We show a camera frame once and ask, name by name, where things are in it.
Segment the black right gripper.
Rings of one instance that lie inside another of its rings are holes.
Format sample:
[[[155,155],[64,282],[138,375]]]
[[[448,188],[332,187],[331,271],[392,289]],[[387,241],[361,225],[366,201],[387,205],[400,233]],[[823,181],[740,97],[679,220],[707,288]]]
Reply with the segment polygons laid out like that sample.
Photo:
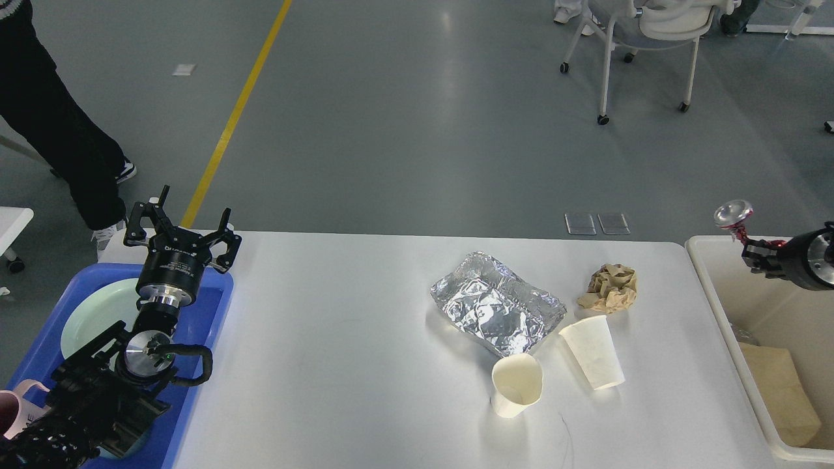
[[[833,289],[833,225],[790,240],[743,241],[741,257],[751,273],[768,279],[790,280],[805,290]]]

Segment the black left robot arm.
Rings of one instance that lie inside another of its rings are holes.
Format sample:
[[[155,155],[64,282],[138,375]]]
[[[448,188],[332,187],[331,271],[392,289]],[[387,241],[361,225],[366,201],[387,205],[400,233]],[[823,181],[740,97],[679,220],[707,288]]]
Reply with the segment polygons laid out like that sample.
[[[137,202],[125,246],[145,246],[137,280],[137,320],[108,326],[51,372],[48,409],[20,433],[2,439],[3,468],[78,468],[102,450],[122,457],[169,410],[158,395],[169,385],[194,387],[212,376],[206,345],[175,343],[182,308],[197,300],[206,267],[226,273],[242,239],[224,210],[216,231],[173,225],[158,201]]]

